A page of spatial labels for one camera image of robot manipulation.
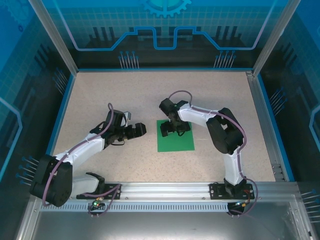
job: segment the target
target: white robotic arm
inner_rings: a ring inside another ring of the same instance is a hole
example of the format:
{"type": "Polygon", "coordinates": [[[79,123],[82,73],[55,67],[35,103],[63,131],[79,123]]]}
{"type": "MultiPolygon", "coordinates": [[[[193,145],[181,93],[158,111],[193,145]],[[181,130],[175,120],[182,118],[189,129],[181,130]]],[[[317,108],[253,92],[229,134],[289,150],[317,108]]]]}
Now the white robotic arm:
{"type": "MultiPolygon", "coordinates": [[[[209,119],[214,118],[216,114],[211,112],[218,112],[218,110],[209,110],[194,106],[191,108],[189,103],[184,104],[177,111],[180,119],[184,122],[190,122],[202,127],[208,128],[207,122],[209,119]]],[[[225,180],[232,185],[239,184],[243,178],[240,175],[237,150],[233,151],[232,154],[223,154],[224,168],[225,168],[225,180]]]]}
{"type": "Polygon", "coordinates": [[[187,101],[173,103],[168,98],[161,102],[159,108],[169,118],[169,121],[162,123],[160,126],[163,137],[172,132],[177,132],[179,136],[182,136],[184,132],[191,130],[189,122],[208,129],[214,146],[223,155],[225,191],[231,197],[238,193],[242,194],[247,183],[243,178],[243,173],[240,172],[242,168],[239,150],[243,144],[244,136],[233,124],[238,125],[238,122],[232,112],[228,108],[217,111],[192,106],[187,101]]]}
{"type": "Polygon", "coordinates": [[[46,193],[45,200],[47,202],[60,207],[70,197],[76,197],[84,193],[93,193],[94,195],[104,193],[105,179],[103,177],[92,172],[73,177],[73,173],[90,157],[101,152],[109,145],[114,145],[115,141],[122,142],[138,138],[147,132],[143,123],[136,123],[135,128],[128,125],[131,118],[130,112],[114,110],[113,119],[111,119],[111,115],[111,112],[109,112],[106,121],[93,128],[80,142],[81,144],[73,147],[73,150],[68,149],[55,156],[44,155],[39,160],[30,186],[30,193],[38,198],[43,197],[49,176],[62,158],[65,159],[58,166],[46,193]],[[110,127],[104,130],[107,124],[110,124],[110,127]]]}

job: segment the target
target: speckled beige tabletop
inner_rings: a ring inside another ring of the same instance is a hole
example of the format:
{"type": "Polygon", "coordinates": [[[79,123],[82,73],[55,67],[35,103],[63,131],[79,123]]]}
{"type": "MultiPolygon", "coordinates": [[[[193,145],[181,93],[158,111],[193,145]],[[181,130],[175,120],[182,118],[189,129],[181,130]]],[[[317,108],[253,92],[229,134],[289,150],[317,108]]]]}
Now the speckled beige tabletop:
{"type": "MultiPolygon", "coordinates": [[[[106,119],[107,104],[131,112],[130,124],[142,122],[147,133],[109,146],[85,162],[75,175],[94,172],[108,182],[214,182],[222,181],[225,166],[209,132],[193,124],[195,151],[158,152],[157,120],[166,119],[160,102],[176,90],[193,94],[193,105],[229,108],[244,128],[248,143],[242,151],[244,173],[255,181],[275,181],[257,112],[244,72],[159,71],[78,73],[55,154],[73,147],[106,119]]],[[[174,102],[189,100],[178,93],[174,102]]]]}

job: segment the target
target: green mat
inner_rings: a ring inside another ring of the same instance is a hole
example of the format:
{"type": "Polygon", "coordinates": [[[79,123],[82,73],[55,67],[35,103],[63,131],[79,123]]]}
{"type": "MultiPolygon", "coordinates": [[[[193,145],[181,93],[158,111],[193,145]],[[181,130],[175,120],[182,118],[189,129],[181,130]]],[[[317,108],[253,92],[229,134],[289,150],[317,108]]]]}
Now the green mat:
{"type": "Polygon", "coordinates": [[[156,121],[156,133],[157,133],[157,143],[158,143],[158,152],[178,152],[178,151],[194,151],[194,136],[191,131],[185,132],[182,136],[178,136],[176,132],[169,133],[168,136],[162,137],[160,125],[166,120],[157,120],[156,121]]]}

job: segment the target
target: transparent panel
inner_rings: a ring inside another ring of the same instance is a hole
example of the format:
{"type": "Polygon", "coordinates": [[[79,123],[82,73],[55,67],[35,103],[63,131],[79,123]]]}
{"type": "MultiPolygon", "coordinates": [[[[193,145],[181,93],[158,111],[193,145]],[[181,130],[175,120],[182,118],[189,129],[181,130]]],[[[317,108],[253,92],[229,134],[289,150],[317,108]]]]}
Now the transparent panel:
{"type": "Polygon", "coordinates": [[[79,68],[251,68],[288,0],[44,0],[79,68]]]}
{"type": "MultiPolygon", "coordinates": [[[[319,199],[311,192],[320,186],[319,9],[318,0],[300,2],[261,71],[271,118],[293,176],[302,193],[309,193],[305,201],[311,202],[307,207],[312,221],[319,220],[313,216],[320,210],[319,199]]],[[[314,224],[319,231],[319,223],[314,224]]]]}
{"type": "Polygon", "coordinates": [[[288,203],[259,203],[249,216],[226,212],[41,212],[34,240],[168,239],[299,240],[288,203]]]}
{"type": "Polygon", "coordinates": [[[14,239],[70,72],[26,0],[0,2],[0,239],[14,239]]]}

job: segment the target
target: gear graphic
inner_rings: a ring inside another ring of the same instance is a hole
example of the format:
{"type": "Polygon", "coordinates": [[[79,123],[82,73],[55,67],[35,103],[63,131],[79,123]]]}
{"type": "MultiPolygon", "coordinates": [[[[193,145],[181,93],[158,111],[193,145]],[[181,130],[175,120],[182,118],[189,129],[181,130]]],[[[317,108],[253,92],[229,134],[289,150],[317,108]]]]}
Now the gear graphic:
{"type": "Polygon", "coordinates": [[[187,4],[191,4],[191,0],[140,0],[140,2],[144,5],[144,10],[164,18],[180,14],[181,10],[187,9],[187,4]]]}
{"type": "Polygon", "coordinates": [[[19,24],[23,25],[30,14],[28,0],[0,0],[0,7],[7,7],[7,10],[19,24]]]}

